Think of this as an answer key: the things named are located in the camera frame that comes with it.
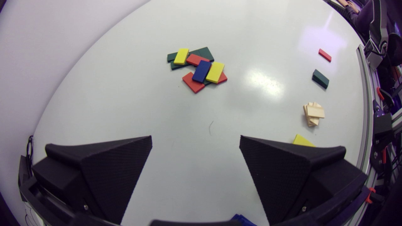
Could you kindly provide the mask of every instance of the pile of colored blocks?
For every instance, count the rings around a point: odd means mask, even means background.
[[[198,93],[211,83],[220,84],[228,80],[223,72],[225,65],[213,61],[214,58],[208,47],[191,52],[189,49],[179,49],[176,53],[168,54],[168,62],[170,62],[172,70],[190,64],[197,67],[194,73],[190,72],[183,77],[183,81],[194,93]]]

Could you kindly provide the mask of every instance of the red block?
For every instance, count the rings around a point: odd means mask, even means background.
[[[227,80],[228,80],[228,78],[226,77],[225,73],[222,72],[221,76],[219,77],[219,80],[218,80],[217,84],[222,83],[222,82],[226,82]]]
[[[318,51],[318,54],[320,54],[322,57],[324,57],[326,60],[328,60],[329,62],[331,62],[332,57],[330,55],[328,55],[328,53],[326,53],[324,50],[320,49]]]
[[[187,86],[190,87],[190,89],[194,93],[198,93],[200,90],[202,90],[205,87],[205,85],[203,83],[193,81],[193,73],[192,72],[186,74],[183,77],[183,81],[187,84]]]
[[[187,57],[187,63],[192,64],[194,66],[198,66],[200,64],[200,61],[204,60],[206,62],[209,62],[209,59],[205,59],[203,57],[197,56],[195,54],[191,54],[189,57]]]

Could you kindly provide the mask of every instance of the white wall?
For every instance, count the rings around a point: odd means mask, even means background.
[[[0,13],[0,191],[21,225],[19,156],[53,93],[106,31],[148,0],[8,0]]]

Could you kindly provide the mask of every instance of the person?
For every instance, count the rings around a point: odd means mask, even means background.
[[[369,28],[370,23],[373,21],[373,0],[369,0],[363,6],[361,11],[357,9],[355,4],[351,1],[347,0],[338,0],[343,7],[345,7],[346,11],[348,12],[348,16],[355,26],[357,32],[361,33],[362,35],[368,37],[369,36]],[[390,20],[389,16],[387,17],[387,30],[388,33],[392,33],[393,31],[393,23]]]

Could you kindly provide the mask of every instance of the purple sleeve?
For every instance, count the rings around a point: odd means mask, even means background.
[[[369,26],[373,20],[373,1],[370,0],[357,14],[352,7],[346,6],[349,18],[352,24],[355,25],[356,30],[360,33],[368,34]]]

